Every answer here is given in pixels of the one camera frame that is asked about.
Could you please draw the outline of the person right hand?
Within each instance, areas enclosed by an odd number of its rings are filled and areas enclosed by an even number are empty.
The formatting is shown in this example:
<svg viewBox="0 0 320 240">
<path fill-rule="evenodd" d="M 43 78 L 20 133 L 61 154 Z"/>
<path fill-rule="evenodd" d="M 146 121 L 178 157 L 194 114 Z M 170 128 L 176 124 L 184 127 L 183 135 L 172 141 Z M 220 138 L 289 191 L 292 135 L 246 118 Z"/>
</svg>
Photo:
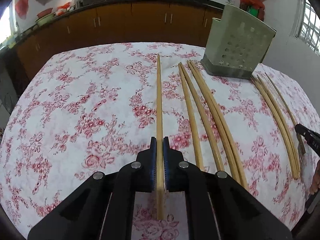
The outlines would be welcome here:
<svg viewBox="0 0 320 240">
<path fill-rule="evenodd" d="M 309 189 L 309 193 L 311 195 L 317 193 L 317 191 L 319 190 L 319 184 L 320 184 L 320 160 L 317 162 L 315 173 L 313 175 L 312 183 Z"/>
</svg>

